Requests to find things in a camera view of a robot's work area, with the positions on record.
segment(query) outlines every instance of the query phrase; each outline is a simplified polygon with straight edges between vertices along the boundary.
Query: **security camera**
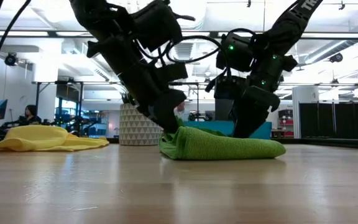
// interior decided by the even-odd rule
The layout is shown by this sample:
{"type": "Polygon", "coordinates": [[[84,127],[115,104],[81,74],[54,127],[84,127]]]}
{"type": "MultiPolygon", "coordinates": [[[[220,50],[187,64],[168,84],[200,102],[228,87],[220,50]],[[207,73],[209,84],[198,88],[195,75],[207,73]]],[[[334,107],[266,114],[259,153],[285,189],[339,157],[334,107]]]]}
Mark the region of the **security camera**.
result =
{"type": "Polygon", "coordinates": [[[343,60],[343,55],[341,53],[338,53],[332,57],[329,58],[329,61],[331,63],[334,63],[334,62],[342,62],[343,60]]]}
{"type": "Polygon", "coordinates": [[[19,59],[16,57],[16,53],[8,53],[5,58],[5,64],[8,66],[16,66],[19,63],[19,59]]]}

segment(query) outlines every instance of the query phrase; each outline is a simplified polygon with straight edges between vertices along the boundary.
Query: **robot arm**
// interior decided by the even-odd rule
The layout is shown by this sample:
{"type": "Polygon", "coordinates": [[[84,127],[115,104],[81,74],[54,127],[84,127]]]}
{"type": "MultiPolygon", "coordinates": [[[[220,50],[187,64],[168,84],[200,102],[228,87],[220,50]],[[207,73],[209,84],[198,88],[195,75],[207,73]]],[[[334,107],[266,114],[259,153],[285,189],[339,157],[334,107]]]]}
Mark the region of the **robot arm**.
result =
{"type": "MultiPolygon", "coordinates": [[[[281,73],[297,65],[295,59],[285,54],[300,39],[322,1],[297,1],[270,30],[263,34],[251,32],[251,39],[234,33],[245,29],[232,30],[223,37],[216,66],[226,69],[227,76],[215,78],[206,91],[215,87],[215,98],[234,100],[234,137],[247,138],[265,122],[270,107],[272,111],[278,108],[280,99],[273,93],[282,81],[281,73]],[[250,75],[232,77],[230,68],[250,75]]],[[[156,68],[155,63],[162,56],[150,57],[152,61],[147,63],[140,45],[151,52],[158,49],[163,55],[166,49],[163,51],[160,46],[183,40],[177,19],[194,18],[172,12],[169,0],[154,0],[133,14],[106,0],[70,2],[78,22],[98,40],[88,42],[87,56],[101,54],[135,99],[139,112],[167,132],[176,132],[178,125],[173,109],[186,96],[182,91],[170,89],[168,83],[187,78],[185,64],[156,68]]]]}

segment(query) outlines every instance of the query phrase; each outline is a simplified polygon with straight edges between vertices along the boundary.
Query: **woman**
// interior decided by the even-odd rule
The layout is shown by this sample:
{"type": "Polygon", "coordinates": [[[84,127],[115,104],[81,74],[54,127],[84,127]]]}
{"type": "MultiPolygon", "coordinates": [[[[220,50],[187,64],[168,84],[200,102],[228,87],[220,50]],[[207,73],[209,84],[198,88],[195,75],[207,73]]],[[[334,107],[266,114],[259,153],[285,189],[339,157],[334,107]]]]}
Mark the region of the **woman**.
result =
{"type": "Polygon", "coordinates": [[[41,124],[42,120],[36,114],[37,107],[35,105],[27,105],[25,107],[24,116],[27,124],[41,124]]]}

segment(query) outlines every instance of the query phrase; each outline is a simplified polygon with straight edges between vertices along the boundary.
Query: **dark hair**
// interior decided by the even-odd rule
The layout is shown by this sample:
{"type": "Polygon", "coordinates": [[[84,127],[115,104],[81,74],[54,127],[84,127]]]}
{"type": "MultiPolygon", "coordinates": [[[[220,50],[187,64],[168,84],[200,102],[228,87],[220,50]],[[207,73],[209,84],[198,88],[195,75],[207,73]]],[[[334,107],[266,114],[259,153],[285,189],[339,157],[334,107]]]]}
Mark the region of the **dark hair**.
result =
{"type": "Polygon", "coordinates": [[[29,109],[32,116],[35,116],[36,111],[37,111],[37,107],[35,105],[27,105],[25,108],[29,109]]]}

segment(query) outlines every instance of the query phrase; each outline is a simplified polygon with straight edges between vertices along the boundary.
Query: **pipe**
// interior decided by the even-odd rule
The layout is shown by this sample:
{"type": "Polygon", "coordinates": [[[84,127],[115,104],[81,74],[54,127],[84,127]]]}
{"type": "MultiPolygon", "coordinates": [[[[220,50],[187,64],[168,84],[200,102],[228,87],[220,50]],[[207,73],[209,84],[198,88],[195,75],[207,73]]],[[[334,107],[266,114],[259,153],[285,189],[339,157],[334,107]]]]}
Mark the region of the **pipe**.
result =
{"type": "MultiPolygon", "coordinates": [[[[358,32],[358,26],[350,32],[358,32]]],[[[313,53],[309,54],[305,58],[306,64],[312,64],[319,62],[323,59],[326,59],[330,56],[333,56],[349,47],[352,47],[353,45],[357,44],[358,40],[334,40],[330,42],[329,44],[326,44],[324,47],[321,47],[320,49],[314,51],[313,53]]]]}

